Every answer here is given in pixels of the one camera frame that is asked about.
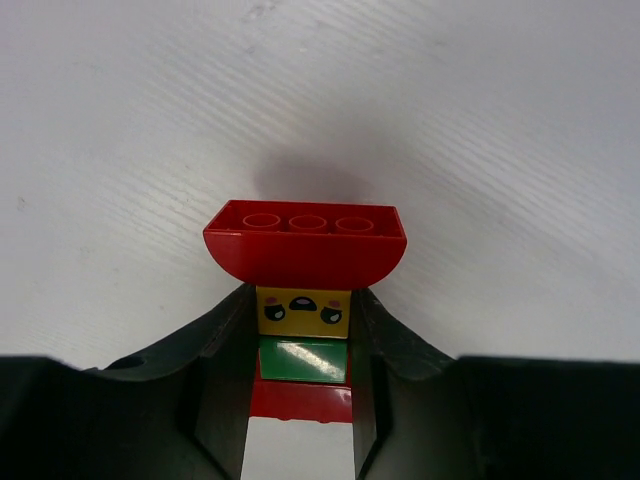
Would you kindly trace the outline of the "red yellow green lego figure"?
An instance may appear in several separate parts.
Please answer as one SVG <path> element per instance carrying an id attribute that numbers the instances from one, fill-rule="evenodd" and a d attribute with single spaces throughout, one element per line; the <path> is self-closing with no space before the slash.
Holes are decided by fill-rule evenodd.
<path id="1" fill-rule="evenodd" d="M 354 293 L 387 277 L 407 237 L 393 206 L 230 200 L 205 245 L 256 298 L 254 417 L 349 423 Z"/>

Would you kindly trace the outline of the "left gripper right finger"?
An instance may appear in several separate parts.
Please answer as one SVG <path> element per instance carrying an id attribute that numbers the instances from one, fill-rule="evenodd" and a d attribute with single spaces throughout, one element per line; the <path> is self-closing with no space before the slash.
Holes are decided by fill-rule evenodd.
<path id="1" fill-rule="evenodd" d="M 369 290 L 352 300 L 360 479 L 635 479 L 633 363 L 449 357 Z"/>

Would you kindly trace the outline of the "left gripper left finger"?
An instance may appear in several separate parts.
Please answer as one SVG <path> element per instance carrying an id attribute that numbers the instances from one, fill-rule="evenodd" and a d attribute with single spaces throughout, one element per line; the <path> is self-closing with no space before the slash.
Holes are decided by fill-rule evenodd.
<path id="1" fill-rule="evenodd" d="M 258 333 L 256 294 L 211 311 L 103 369 L 1 360 L 5 479 L 237 479 Z"/>

